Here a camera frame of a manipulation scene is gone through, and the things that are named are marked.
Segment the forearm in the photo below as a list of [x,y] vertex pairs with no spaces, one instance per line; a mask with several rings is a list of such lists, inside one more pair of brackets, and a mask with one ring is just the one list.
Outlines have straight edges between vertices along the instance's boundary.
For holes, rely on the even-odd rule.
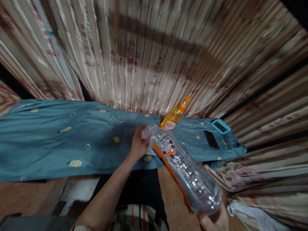
[[136,162],[134,155],[127,156],[83,211],[75,225],[88,226],[95,231],[105,231],[108,228],[125,182]]

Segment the striped curtain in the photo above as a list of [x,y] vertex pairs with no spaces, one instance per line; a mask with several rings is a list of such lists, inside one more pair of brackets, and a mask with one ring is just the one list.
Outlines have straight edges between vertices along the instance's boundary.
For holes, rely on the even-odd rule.
[[308,66],[224,121],[248,148],[308,129]]
[[121,110],[220,117],[308,54],[279,0],[1,2],[0,61],[36,98],[83,100],[79,78]]
[[308,173],[308,137],[245,154],[207,169],[230,192]]
[[15,92],[13,92],[7,85],[0,81],[0,118],[20,100],[20,97],[16,95]]
[[83,100],[75,72],[32,1],[1,1],[0,25],[0,62],[35,98]]
[[[228,198],[229,202],[238,202],[244,206],[261,208],[282,224],[307,230],[308,227],[308,174],[284,179],[275,183],[254,187]],[[247,214],[239,214],[246,227],[252,227]],[[258,226],[249,230],[260,230]]]

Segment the black phone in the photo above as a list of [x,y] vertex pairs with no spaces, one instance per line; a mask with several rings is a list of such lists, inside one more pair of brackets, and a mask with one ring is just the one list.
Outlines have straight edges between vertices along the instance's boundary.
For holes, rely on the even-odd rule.
[[208,140],[210,148],[219,150],[219,146],[218,146],[218,144],[217,144],[217,142],[215,140],[215,137],[214,137],[213,133],[211,133],[209,131],[204,131],[204,133],[205,133],[206,139]]

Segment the orange juice bottle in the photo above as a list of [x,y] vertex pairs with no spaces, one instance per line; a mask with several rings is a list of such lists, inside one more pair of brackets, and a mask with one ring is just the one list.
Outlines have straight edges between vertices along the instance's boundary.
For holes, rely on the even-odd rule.
[[173,129],[185,113],[186,103],[190,102],[192,98],[185,97],[185,101],[180,103],[179,106],[171,108],[163,122],[161,122],[160,127],[165,130]]

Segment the blue cloth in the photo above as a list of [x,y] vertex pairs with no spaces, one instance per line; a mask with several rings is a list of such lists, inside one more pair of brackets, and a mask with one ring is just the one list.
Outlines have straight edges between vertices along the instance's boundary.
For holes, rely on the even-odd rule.
[[[217,132],[212,120],[182,118],[173,133],[196,161],[213,161],[218,167],[216,160],[241,156],[246,147],[231,132]],[[111,174],[127,156],[136,127],[160,121],[160,115],[120,111],[97,102],[20,101],[0,119],[0,181]],[[213,132],[220,150],[209,147],[204,130]],[[157,156],[151,157],[149,162],[141,158],[134,170],[163,166]],[[81,166],[71,167],[73,160]]]

